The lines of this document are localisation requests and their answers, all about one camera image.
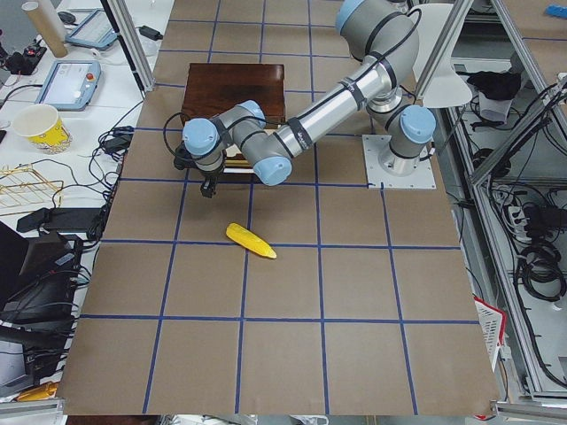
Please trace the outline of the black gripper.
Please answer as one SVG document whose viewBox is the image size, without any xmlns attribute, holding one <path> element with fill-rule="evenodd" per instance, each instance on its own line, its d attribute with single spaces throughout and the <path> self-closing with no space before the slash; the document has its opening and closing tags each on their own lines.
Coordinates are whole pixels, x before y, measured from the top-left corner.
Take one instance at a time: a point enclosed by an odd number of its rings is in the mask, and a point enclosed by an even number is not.
<svg viewBox="0 0 567 425">
<path fill-rule="evenodd" d="M 198 167 L 198 171 L 204 180 L 200 185 L 200 192 L 203 197 L 212 198 L 216 194 L 216 186 L 219 178 L 224 172 L 224 166 L 217 166 L 212 170 L 204 170 Z"/>
</svg>

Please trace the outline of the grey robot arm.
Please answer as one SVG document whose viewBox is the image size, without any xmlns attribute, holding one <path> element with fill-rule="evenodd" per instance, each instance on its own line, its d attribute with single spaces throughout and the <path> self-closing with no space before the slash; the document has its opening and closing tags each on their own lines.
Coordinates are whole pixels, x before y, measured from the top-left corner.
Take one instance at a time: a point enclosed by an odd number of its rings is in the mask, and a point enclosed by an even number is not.
<svg viewBox="0 0 567 425">
<path fill-rule="evenodd" d="M 256 176 L 275 186 L 291 174 L 294 158 L 364 110 L 391 135 L 385 170 L 408 174 L 406 165 L 419 161 L 436 128 L 429 109 L 409 104 L 400 93 L 400 83 L 418 55 L 421 18 L 421 9 L 403 13 L 388 1 L 343 2 L 336 29 L 361 64 L 356 71 L 272 133 L 266 132 L 264 113 L 253 100 L 210 119 L 187 120 L 182 141 L 172 152 L 175 168 L 199 170 L 205 178 L 201 193 L 212 197 L 225 168 L 226 150 L 236 146 Z"/>
</svg>

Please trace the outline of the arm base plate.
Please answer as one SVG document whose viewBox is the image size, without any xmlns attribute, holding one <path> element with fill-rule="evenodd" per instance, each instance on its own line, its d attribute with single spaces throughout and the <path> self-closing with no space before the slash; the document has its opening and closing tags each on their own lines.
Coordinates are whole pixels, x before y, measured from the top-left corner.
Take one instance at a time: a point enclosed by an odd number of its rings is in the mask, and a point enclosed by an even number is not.
<svg viewBox="0 0 567 425">
<path fill-rule="evenodd" d="M 436 182 L 426 145 L 416 158 L 399 158 L 390 150 L 389 135 L 363 135 L 362 145 L 370 189 L 433 190 Z"/>
</svg>

